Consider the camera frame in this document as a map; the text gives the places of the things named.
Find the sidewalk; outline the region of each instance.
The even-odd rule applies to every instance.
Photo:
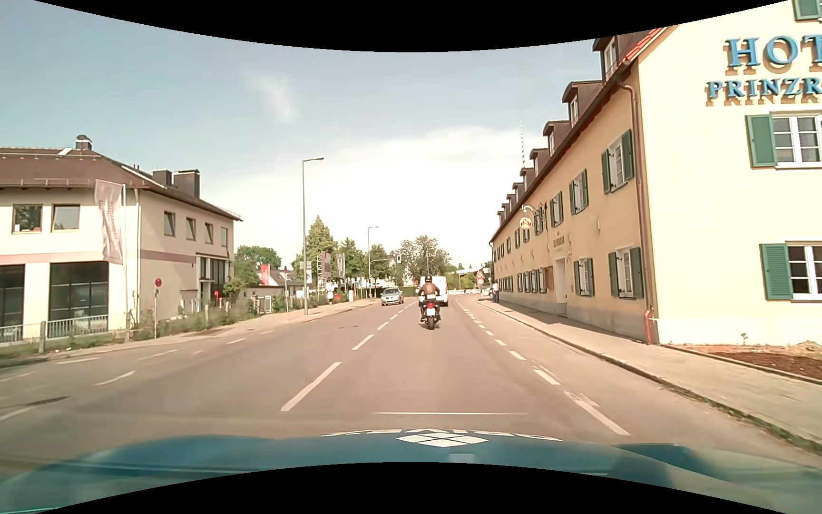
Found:
[[[20,358],[3,358],[0,360],[0,368],[12,368],[15,366],[22,366],[25,364],[33,364],[35,362],[43,362],[46,360],[70,358],[75,356],[89,355],[92,353],[108,353],[111,351],[119,351],[123,349],[140,348],[147,346],[163,346],[176,345],[180,343],[187,343],[189,341],[198,341],[210,337],[228,337],[228,336],[243,336],[250,331],[260,329],[272,329],[277,326],[291,325],[294,323],[307,323],[320,319],[326,316],[333,316],[342,312],[364,308],[367,306],[377,305],[380,302],[379,298],[369,298],[357,300],[352,303],[335,304],[333,306],[319,306],[310,310],[309,316],[303,316],[303,310],[290,311],[289,313],[269,314],[246,321],[241,321],[234,325],[216,326],[209,330],[201,332],[188,332],[184,334],[175,334],[172,336],[158,337],[156,339],[145,339],[143,341],[129,341],[128,343],[120,343],[113,345],[94,346],[90,348],[80,348],[72,351],[63,351],[59,353],[48,353],[46,355],[26,356]]]
[[[822,385],[665,346],[638,344],[525,306],[478,304],[822,455]]]

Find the white van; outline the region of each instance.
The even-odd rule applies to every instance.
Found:
[[[440,306],[447,307],[450,305],[450,298],[447,295],[447,283],[445,276],[433,276],[433,285],[440,288],[440,295],[437,297],[437,302],[440,303]],[[427,277],[422,276],[420,277],[420,283],[424,284]]]

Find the hotel sign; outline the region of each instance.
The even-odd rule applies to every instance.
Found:
[[[774,67],[787,66],[799,57],[809,56],[811,63],[822,64],[822,34],[809,34],[801,40],[790,36],[776,36],[766,44],[759,38],[726,40],[728,43],[728,68],[753,68],[769,63]],[[781,77],[776,79],[725,79],[706,83],[709,99],[794,97],[798,95],[822,94],[822,77]]]

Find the road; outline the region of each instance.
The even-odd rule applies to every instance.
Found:
[[[414,298],[248,335],[0,369],[0,478],[176,435],[317,436],[394,428],[674,442],[822,458],[481,305],[435,330]]]

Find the motorcyclist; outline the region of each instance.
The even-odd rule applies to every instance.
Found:
[[[438,297],[440,295],[440,287],[433,284],[432,276],[427,275],[424,278],[424,284],[420,285],[420,290],[417,294],[417,304],[420,306],[420,320],[427,321],[427,311],[425,310],[427,307],[427,299],[430,296]],[[440,321],[440,304],[437,302],[434,302],[434,304],[437,309],[437,321]]]

